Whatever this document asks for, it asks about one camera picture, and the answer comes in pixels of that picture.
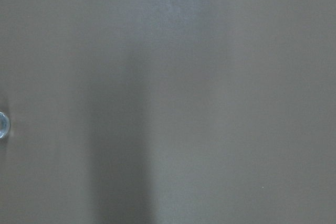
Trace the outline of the clear glass measuring cup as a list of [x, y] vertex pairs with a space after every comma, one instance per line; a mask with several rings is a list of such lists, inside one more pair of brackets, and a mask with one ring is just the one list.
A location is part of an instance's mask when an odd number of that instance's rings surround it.
[[9, 117], [4, 112], [0, 112], [0, 138], [5, 138], [8, 135], [10, 124]]

